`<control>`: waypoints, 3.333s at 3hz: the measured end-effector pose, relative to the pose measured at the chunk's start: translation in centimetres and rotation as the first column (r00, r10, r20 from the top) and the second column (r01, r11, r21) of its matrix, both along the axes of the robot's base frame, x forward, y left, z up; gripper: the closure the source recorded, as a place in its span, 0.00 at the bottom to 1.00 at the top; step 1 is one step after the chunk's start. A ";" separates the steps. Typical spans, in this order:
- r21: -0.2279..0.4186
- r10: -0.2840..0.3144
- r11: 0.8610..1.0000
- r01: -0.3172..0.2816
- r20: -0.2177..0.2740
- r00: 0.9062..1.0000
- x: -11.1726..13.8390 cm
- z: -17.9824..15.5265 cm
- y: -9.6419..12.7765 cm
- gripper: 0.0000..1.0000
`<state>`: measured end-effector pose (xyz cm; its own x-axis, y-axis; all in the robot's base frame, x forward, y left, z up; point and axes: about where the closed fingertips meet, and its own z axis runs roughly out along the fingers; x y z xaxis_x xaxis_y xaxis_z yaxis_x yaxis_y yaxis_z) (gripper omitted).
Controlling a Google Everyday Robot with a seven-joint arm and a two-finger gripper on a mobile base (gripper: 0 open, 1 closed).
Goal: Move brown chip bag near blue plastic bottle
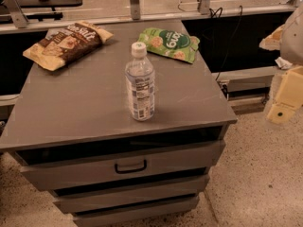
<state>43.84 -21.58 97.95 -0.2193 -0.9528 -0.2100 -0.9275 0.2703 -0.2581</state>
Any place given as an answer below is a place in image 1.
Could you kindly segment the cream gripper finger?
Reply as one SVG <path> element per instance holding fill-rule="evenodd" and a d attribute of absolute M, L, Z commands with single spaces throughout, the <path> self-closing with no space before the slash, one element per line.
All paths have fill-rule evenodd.
<path fill-rule="evenodd" d="M 266 118 L 275 124 L 286 123 L 303 106 L 303 67 L 288 70 L 277 90 Z"/>

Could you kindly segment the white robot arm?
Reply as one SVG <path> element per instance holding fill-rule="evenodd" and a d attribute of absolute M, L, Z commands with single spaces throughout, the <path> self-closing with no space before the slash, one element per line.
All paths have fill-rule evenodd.
<path fill-rule="evenodd" d="M 275 124 L 287 122 L 303 105 L 303 4 L 272 34 L 262 39 L 259 47 L 278 50 L 281 62 L 294 66 L 283 76 L 266 118 Z"/>

